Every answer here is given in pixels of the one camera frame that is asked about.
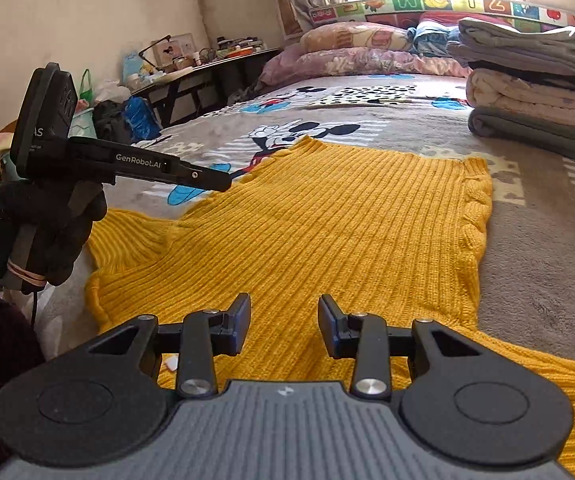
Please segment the left black gloved hand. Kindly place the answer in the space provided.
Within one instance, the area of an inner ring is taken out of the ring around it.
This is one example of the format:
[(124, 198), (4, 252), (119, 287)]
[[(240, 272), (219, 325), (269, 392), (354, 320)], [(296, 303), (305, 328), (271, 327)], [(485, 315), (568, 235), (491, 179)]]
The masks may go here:
[(69, 202), (64, 188), (28, 181), (0, 184), (0, 281), (10, 263), (54, 286), (68, 280), (93, 223), (107, 212), (101, 188), (80, 214)]

